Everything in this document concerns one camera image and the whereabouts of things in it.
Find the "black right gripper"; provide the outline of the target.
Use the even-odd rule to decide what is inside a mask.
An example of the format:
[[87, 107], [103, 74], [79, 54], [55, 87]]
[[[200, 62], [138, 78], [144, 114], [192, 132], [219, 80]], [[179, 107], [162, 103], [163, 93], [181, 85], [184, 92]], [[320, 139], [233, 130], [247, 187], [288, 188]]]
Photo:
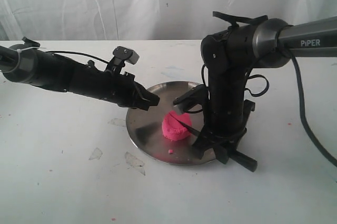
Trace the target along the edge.
[[[244, 132], [249, 116], [244, 111], [244, 87], [241, 82], [209, 82], [203, 108], [204, 126], [192, 145], [198, 159], [202, 159], [210, 142], [228, 141]], [[235, 145], [228, 142], [214, 147], [215, 158], [222, 164], [236, 161]]]

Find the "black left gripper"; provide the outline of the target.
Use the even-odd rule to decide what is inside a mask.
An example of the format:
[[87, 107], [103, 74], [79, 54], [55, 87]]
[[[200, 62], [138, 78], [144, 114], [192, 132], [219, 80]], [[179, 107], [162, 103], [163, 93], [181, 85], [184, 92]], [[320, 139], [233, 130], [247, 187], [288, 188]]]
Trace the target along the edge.
[[68, 68], [68, 91], [144, 111], [160, 102], [159, 96], [137, 83], [132, 74], [113, 75], [85, 65]]

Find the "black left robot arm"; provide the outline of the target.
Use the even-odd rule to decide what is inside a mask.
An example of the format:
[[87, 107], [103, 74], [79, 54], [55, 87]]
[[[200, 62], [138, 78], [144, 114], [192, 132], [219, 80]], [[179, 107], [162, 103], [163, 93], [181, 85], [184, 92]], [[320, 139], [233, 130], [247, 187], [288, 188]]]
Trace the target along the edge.
[[159, 96], [136, 82], [133, 74], [121, 73], [126, 63], [137, 63], [139, 55], [134, 50], [116, 47], [104, 71], [95, 67], [94, 56], [82, 64], [66, 54], [66, 51], [44, 52], [38, 42], [23, 37], [23, 44], [1, 47], [1, 73], [14, 83], [70, 92], [120, 107], [148, 110], [159, 104]]

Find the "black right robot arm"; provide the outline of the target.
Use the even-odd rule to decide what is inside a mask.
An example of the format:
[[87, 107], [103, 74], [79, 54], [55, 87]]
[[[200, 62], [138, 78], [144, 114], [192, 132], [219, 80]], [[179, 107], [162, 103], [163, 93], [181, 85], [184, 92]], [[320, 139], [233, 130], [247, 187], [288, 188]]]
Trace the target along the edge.
[[308, 124], [297, 58], [336, 56], [336, 18], [293, 26], [266, 15], [247, 18], [214, 12], [213, 16], [228, 22], [229, 27], [201, 42], [203, 69], [208, 71], [209, 83], [202, 87], [204, 126], [192, 146], [197, 157], [202, 158], [212, 149], [218, 161], [225, 164], [232, 159], [255, 171], [257, 161], [237, 150], [249, 115], [255, 109], [254, 102], [244, 99], [246, 83], [253, 78], [255, 68], [280, 68], [292, 62], [301, 123], [318, 151], [335, 165], [336, 159]]

